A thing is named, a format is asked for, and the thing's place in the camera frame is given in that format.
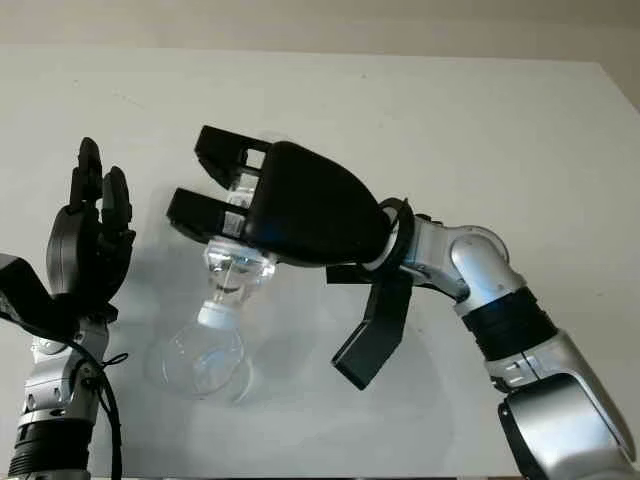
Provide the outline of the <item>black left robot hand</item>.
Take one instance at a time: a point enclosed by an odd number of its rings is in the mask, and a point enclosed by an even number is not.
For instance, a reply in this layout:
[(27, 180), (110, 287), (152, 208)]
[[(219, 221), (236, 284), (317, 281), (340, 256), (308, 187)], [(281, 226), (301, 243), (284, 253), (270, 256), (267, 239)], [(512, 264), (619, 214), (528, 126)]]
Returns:
[(100, 150), (82, 139), (72, 170), (69, 201), (57, 213), (46, 251), (54, 304), (67, 317), (102, 317), (112, 323), (111, 300), (127, 275), (136, 232), (122, 169), (102, 171)]

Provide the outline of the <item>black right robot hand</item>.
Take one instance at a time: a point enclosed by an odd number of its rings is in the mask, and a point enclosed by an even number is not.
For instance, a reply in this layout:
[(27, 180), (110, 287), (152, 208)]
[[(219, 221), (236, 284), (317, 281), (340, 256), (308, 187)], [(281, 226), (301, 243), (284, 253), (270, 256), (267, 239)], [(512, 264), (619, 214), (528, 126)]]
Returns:
[(338, 163), (289, 141), (266, 142), (203, 126), (195, 154), (206, 173), (231, 189), (256, 178), (246, 206), (185, 188), (167, 217), (186, 237), (226, 237), (299, 266), (368, 264), (391, 237), (391, 221), (368, 188)]

